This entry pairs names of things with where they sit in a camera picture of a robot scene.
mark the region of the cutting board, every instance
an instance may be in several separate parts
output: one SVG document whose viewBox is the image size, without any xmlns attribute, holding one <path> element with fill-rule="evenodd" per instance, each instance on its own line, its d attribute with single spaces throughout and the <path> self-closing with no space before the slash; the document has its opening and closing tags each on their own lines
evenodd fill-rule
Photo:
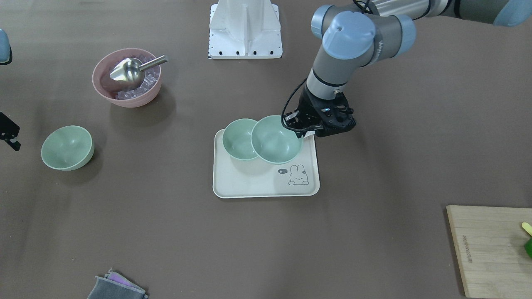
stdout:
<svg viewBox="0 0 532 299">
<path fill-rule="evenodd" d="M 532 209 L 447 206 L 465 295 L 469 298 L 532 298 L 532 259 L 521 228 Z"/>
</svg>

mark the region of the bunny drawing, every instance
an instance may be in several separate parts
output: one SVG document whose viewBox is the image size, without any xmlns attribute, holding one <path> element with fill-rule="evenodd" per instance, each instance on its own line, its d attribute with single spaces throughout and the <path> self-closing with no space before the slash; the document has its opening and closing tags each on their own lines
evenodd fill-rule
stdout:
<svg viewBox="0 0 532 299">
<path fill-rule="evenodd" d="M 302 165 L 292 165 L 290 167 L 289 185 L 308 185 L 309 176 L 306 175 L 305 167 Z"/>
</svg>

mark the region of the gray cloth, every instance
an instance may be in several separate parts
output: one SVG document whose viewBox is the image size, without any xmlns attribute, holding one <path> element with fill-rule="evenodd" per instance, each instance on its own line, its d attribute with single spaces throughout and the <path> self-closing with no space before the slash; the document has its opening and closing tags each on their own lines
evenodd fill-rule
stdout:
<svg viewBox="0 0 532 299">
<path fill-rule="evenodd" d="M 113 272 L 113 274 L 122 277 L 116 272 Z M 131 284 L 129 286 L 121 284 L 117 281 L 107 279 L 109 276 L 110 273 L 105 275 L 106 278 L 96 277 L 96 285 L 87 299 L 148 299 L 146 291 L 137 285 Z"/>
</svg>

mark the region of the white tray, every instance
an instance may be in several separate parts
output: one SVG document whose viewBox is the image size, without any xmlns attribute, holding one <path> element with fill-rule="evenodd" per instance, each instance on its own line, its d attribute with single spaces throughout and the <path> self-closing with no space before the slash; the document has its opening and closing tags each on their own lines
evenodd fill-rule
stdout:
<svg viewBox="0 0 532 299">
<path fill-rule="evenodd" d="M 301 152 L 292 161 L 274 165 L 259 157 L 251 161 L 231 157 L 223 148 L 224 130 L 214 137 L 212 190 L 218 197 L 311 196 L 320 189 L 314 136 L 303 140 Z"/>
</svg>

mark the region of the green bowl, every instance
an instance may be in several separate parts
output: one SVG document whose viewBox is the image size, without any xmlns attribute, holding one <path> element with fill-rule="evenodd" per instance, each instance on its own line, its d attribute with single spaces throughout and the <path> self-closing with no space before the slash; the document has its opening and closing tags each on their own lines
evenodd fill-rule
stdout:
<svg viewBox="0 0 532 299">
<path fill-rule="evenodd" d="M 525 243 L 525 250 L 528 253 L 528 256 L 532 258 L 532 238 Z"/>
<path fill-rule="evenodd" d="M 40 157 L 46 166 L 57 170 L 75 170 L 89 162 L 94 154 L 90 133 L 82 127 L 67 126 L 46 138 Z"/>
<path fill-rule="evenodd" d="M 231 157 L 242 161 L 257 157 L 257 153 L 251 146 L 251 131 L 256 123 L 257 121 L 253 119 L 237 119 L 223 131 L 223 148 Z"/>
<path fill-rule="evenodd" d="M 285 164 L 295 158 L 303 139 L 281 125 L 280 115 L 261 119 L 251 132 L 251 145 L 257 155 L 268 163 Z"/>
</svg>

